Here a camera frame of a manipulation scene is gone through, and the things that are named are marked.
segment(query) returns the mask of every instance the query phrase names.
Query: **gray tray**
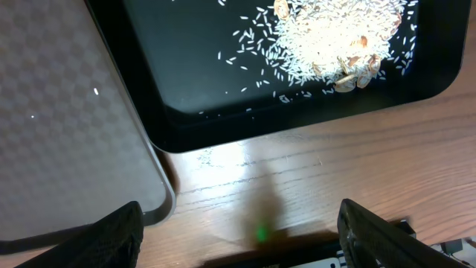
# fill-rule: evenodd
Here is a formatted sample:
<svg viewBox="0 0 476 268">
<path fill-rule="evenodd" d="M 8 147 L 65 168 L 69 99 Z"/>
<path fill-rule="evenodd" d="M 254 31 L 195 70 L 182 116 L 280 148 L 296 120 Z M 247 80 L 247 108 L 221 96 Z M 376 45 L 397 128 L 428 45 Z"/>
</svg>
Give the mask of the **gray tray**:
<svg viewBox="0 0 476 268">
<path fill-rule="evenodd" d="M 81 0 L 0 1 L 0 255 L 176 199 Z"/>
</svg>

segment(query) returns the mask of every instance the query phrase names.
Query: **pile of rice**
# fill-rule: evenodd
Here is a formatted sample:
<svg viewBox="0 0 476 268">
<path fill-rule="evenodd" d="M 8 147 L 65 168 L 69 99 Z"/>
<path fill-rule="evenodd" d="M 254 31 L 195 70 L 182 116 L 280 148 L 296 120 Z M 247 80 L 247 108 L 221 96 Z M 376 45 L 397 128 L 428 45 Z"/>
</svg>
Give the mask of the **pile of rice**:
<svg viewBox="0 0 476 268">
<path fill-rule="evenodd" d="M 281 66 L 292 80 L 329 84 L 349 73 L 366 75 L 372 58 L 390 57 L 388 40 L 398 31 L 407 2 L 288 0 L 287 4 L 289 17 L 277 23 L 279 38 L 271 49 L 286 55 Z M 363 37 L 366 44 L 359 45 Z M 343 70 L 342 62 L 348 67 L 352 58 L 357 61 Z"/>
</svg>

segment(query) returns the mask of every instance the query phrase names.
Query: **wooden surface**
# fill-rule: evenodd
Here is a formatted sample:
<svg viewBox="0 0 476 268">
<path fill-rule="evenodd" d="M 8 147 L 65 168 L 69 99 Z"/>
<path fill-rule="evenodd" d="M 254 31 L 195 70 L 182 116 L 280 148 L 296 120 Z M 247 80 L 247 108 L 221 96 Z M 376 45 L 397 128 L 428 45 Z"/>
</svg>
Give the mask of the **wooden surface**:
<svg viewBox="0 0 476 268">
<path fill-rule="evenodd" d="M 385 219 L 410 217 L 428 244 L 476 235 L 474 11 L 460 75 L 435 98 L 168 156 L 176 212 L 146 228 L 138 267 L 249 250 L 258 223 L 288 236 L 334 232 L 343 198 Z M 0 257 L 0 267 L 40 252 Z"/>
</svg>

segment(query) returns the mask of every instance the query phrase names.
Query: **cable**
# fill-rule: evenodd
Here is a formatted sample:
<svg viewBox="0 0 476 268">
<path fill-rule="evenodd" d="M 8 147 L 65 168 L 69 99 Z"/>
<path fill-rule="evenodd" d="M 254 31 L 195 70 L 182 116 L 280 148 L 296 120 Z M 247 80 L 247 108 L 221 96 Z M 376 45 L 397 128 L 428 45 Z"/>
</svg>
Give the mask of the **cable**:
<svg viewBox="0 0 476 268">
<path fill-rule="evenodd" d="M 463 260 L 460 260 L 459 258 L 456 258 L 453 254 L 450 254 L 451 257 L 453 257 L 456 261 L 459 261 L 460 263 L 468 266 L 468 267 L 471 267 L 471 268 L 475 268 L 474 266 L 472 266 L 469 262 L 467 261 L 463 261 Z"/>
</svg>

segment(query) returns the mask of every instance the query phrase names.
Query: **wooden table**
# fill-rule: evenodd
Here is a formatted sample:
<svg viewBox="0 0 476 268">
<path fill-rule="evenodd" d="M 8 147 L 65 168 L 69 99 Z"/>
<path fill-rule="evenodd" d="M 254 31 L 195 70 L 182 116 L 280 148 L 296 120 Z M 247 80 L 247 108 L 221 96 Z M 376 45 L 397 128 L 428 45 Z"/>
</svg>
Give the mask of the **wooden table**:
<svg viewBox="0 0 476 268">
<path fill-rule="evenodd" d="M 418 103 L 168 155 L 175 214 L 146 228 L 138 267 L 194 267 L 251 249 L 258 221 L 288 236 L 336 231 L 350 198 L 410 217 L 432 244 L 476 235 L 476 14 L 460 75 Z M 42 250 L 0 258 L 20 264 Z"/>
</svg>

